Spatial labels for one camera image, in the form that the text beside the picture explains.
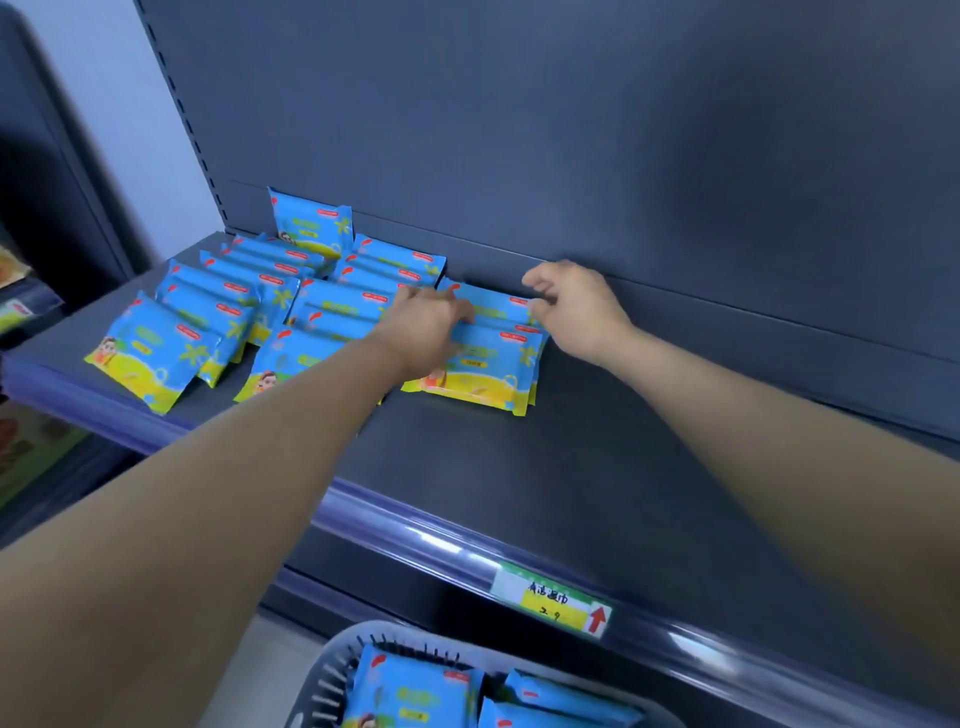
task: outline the red arrow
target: red arrow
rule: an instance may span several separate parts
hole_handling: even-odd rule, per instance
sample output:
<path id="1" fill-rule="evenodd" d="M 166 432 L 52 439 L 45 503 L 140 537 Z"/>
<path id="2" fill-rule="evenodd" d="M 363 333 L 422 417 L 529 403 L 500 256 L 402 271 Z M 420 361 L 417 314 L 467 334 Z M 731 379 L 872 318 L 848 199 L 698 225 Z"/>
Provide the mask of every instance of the red arrow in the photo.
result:
<path id="1" fill-rule="evenodd" d="M 607 613 L 603 611 L 603 607 L 597 607 L 592 612 L 590 612 L 590 619 L 592 619 L 592 622 L 590 623 L 590 626 L 587 628 L 587 631 L 591 635 L 594 635 L 596 634 L 597 627 L 599 627 L 601 624 L 607 621 Z"/>

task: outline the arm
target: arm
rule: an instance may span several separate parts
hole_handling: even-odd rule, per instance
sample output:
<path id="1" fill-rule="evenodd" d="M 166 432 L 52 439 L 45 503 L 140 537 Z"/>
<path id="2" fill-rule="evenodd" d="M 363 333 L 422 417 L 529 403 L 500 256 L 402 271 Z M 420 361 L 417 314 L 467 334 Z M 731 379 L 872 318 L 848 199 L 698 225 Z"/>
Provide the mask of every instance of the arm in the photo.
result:
<path id="1" fill-rule="evenodd" d="M 403 289 L 361 341 L 232 407 L 0 552 L 10 725 L 194 725 L 377 401 L 469 303 Z"/>
<path id="2" fill-rule="evenodd" d="M 637 330 L 594 271 L 523 281 L 558 346 L 640 393 L 797 560 L 960 665 L 960 463 Z"/>

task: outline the white wall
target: white wall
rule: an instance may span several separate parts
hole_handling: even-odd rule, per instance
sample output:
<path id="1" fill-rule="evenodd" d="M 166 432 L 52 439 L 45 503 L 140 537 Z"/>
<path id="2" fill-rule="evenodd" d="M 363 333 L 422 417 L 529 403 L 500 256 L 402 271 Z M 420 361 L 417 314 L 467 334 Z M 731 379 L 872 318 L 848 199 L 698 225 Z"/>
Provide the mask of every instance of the white wall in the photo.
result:
<path id="1" fill-rule="evenodd" d="M 10 0 L 27 18 L 140 242 L 162 260 L 222 230 L 133 0 Z"/>

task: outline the person's right hand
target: person's right hand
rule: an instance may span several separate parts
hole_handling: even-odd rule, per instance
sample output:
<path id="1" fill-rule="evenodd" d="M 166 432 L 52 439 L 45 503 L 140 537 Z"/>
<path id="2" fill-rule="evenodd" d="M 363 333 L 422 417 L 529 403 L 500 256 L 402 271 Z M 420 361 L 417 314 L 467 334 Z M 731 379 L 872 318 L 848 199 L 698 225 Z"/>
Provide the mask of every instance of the person's right hand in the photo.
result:
<path id="1" fill-rule="evenodd" d="M 569 260 L 541 263 L 523 284 L 544 296 L 528 307 L 557 346 L 591 364 L 603 366 L 613 344 L 633 330 L 603 276 L 589 268 Z"/>

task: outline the person's left hand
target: person's left hand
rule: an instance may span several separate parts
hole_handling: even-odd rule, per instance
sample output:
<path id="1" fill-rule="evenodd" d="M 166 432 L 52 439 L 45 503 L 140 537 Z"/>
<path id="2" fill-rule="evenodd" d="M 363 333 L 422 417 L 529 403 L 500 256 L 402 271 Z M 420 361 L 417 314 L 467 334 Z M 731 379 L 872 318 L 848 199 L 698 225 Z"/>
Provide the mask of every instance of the person's left hand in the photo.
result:
<path id="1" fill-rule="evenodd" d="M 395 353 L 409 381 L 440 369 L 457 352 L 450 332 L 461 321 L 473 323 L 473 304 L 452 291 L 400 288 L 367 339 Z"/>

